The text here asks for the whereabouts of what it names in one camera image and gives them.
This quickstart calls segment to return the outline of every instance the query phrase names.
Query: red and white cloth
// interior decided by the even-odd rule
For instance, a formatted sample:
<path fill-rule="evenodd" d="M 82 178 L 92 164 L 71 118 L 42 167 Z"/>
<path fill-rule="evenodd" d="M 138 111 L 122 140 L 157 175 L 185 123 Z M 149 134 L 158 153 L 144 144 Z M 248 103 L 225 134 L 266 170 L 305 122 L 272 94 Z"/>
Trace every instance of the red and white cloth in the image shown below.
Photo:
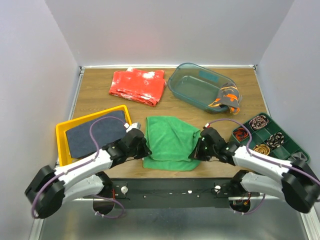
<path fill-rule="evenodd" d="M 155 107 L 166 87 L 165 71 L 142 71 L 129 67 L 115 71 L 109 94 Z"/>

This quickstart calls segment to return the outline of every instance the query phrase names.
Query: wooden table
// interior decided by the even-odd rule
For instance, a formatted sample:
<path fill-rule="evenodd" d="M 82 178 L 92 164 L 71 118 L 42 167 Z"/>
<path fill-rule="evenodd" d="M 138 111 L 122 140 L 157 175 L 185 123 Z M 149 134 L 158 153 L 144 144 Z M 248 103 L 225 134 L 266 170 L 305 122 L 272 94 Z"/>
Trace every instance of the wooden table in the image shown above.
<path fill-rule="evenodd" d="M 172 75 L 175 69 L 165 69 L 165 79 Z M 75 105 L 73 118 L 78 118 L 98 111 L 109 109 L 118 105 L 126 105 L 132 122 L 140 122 L 141 130 L 145 130 L 148 116 L 176 116 L 181 120 L 201 129 L 209 121 L 220 118 L 231 118 L 241 123 L 265 112 L 266 107 L 258 86 L 258 82 L 251 68 L 215 68 L 215 72 L 234 80 L 243 100 L 240 112 L 237 115 L 230 113 L 209 114 L 184 101 L 175 98 L 168 87 L 156 107 L 150 107 L 138 102 L 109 95 L 109 89 L 115 71 L 125 69 L 86 69 L 84 71 L 79 95 Z M 217 122 L 214 124 L 222 137 L 229 139 L 232 130 L 237 125 L 232 122 Z M 233 177 L 240 167 L 221 162 L 202 162 L 195 170 L 187 172 L 164 171 L 143 168 L 141 160 L 133 160 L 118 165 L 106 171 L 111 178 L 175 178 L 175 177 Z"/>

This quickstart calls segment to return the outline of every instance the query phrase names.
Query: screw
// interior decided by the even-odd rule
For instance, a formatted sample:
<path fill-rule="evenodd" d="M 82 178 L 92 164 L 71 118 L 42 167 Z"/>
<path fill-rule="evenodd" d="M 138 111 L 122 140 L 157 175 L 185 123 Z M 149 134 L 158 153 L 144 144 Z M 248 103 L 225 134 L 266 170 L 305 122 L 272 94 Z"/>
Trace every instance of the screw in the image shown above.
<path fill-rule="evenodd" d="M 221 187 L 219 185 L 214 187 L 214 191 L 218 194 L 221 190 Z"/>
<path fill-rule="evenodd" d="M 123 186 L 123 187 L 121 188 L 121 192 L 122 192 L 123 194 L 126 194 L 126 193 L 128 192 L 128 188 L 127 188 L 126 186 Z"/>

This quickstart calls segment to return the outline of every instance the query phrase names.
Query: transparent blue bin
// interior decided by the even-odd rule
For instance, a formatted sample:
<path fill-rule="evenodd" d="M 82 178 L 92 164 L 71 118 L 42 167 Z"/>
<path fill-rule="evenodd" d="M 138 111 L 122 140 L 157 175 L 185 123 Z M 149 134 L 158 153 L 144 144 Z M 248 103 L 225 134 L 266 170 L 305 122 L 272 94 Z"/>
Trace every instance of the transparent blue bin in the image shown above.
<path fill-rule="evenodd" d="M 234 83 L 230 78 L 193 63 L 179 65 L 168 80 L 173 95 L 211 114 L 228 111 L 227 106 L 208 106 L 217 98 L 219 89 L 226 83 Z"/>

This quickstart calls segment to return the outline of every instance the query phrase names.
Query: white wall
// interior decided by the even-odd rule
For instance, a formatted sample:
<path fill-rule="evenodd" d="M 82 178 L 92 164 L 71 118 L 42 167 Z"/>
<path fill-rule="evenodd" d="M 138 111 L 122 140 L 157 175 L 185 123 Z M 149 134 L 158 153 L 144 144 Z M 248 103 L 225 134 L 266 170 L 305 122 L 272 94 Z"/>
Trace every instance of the white wall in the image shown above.
<path fill-rule="evenodd" d="M 0 239 L 26 240 L 24 191 L 57 159 L 79 68 L 44 0 L 1 1 L 0 36 Z"/>
<path fill-rule="evenodd" d="M 295 0 L 257 68 L 271 116 L 320 176 L 320 1 Z M 316 205 L 318 215 L 320 205 Z"/>
<path fill-rule="evenodd" d="M 46 0 L 81 66 L 257 64 L 293 0 Z"/>

